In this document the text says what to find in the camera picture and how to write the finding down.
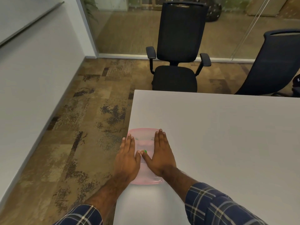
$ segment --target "plaid shirt sleeve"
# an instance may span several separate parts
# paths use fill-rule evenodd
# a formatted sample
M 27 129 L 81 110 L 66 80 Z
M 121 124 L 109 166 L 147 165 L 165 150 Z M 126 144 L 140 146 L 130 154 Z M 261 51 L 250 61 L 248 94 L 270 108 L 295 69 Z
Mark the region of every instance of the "plaid shirt sleeve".
M 201 182 L 190 187 L 185 211 L 192 225 L 267 225 L 229 196 Z
M 100 212 L 91 205 L 79 205 L 54 225 L 103 225 Z

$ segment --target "finger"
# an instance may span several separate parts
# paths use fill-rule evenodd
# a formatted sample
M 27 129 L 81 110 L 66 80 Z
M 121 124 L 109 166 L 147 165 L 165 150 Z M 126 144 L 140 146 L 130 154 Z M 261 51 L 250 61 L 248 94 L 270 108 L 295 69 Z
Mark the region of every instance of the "finger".
M 126 138 L 123 137 L 123 138 L 122 138 L 121 145 L 120 145 L 120 153 L 122 153 L 122 152 L 124 151 L 125 142 L 126 142 Z
M 124 147 L 124 152 L 125 153 L 127 153 L 129 151 L 130 143 L 131 143 L 131 134 L 128 134 L 127 139 L 126 139 L 126 143 L 125 143 L 125 147 Z
M 138 168 L 140 168 L 141 167 L 141 154 L 140 154 L 140 151 L 137 151 L 135 153 L 135 161 L 137 162 Z
M 164 140 L 164 142 L 165 142 L 165 145 L 166 145 L 166 146 L 169 146 L 169 142 L 168 142 L 167 135 L 166 135 L 165 132 L 163 132 L 163 140 Z
M 135 151 L 135 140 L 134 137 L 131 137 L 131 143 L 130 143 L 130 148 L 129 148 L 129 153 L 134 156 L 134 151 Z
M 163 140 L 163 130 L 160 129 L 159 132 L 158 132 L 158 137 L 159 137 L 159 146 L 161 148 L 164 148 L 165 146 L 165 141 Z
M 145 160 L 145 162 L 147 163 L 147 166 L 148 166 L 148 167 L 150 168 L 150 170 L 151 170 L 151 167 L 152 167 L 152 159 L 150 158 L 150 156 L 149 156 L 146 152 L 141 151 L 140 153 L 141 153 L 143 159 Z
M 155 136 L 154 136 L 154 151 L 155 149 L 159 148 L 159 137 L 158 137 L 158 131 L 155 132 Z

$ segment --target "mesh backrest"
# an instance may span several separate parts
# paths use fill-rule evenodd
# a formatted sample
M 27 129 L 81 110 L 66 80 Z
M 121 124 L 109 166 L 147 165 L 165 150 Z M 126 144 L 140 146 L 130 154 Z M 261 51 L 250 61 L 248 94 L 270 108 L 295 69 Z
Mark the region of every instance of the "mesh backrest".
M 269 35 L 236 94 L 263 95 L 283 89 L 300 68 L 300 34 Z
M 196 59 L 205 26 L 207 6 L 180 7 L 163 3 L 157 58 L 172 62 Z

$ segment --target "person's right hand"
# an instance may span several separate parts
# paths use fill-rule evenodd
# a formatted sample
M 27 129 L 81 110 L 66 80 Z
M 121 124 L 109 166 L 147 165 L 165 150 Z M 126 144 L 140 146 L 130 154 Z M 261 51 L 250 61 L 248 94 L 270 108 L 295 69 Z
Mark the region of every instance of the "person's right hand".
M 159 177 L 163 175 L 164 169 L 167 167 L 176 167 L 175 158 L 166 133 L 163 132 L 162 129 L 155 133 L 154 154 L 152 159 L 150 159 L 149 155 L 144 151 L 141 151 L 140 154 L 143 156 L 150 170 Z

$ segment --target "person's left hand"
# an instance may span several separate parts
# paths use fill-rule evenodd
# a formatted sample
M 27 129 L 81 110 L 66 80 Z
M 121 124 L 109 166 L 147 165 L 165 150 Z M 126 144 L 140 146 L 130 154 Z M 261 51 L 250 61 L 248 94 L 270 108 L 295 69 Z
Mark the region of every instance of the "person's left hand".
M 124 175 L 128 184 L 133 181 L 140 170 L 141 154 L 139 151 L 134 156 L 135 141 L 129 134 L 127 140 L 122 139 L 120 151 L 115 158 L 113 175 Z

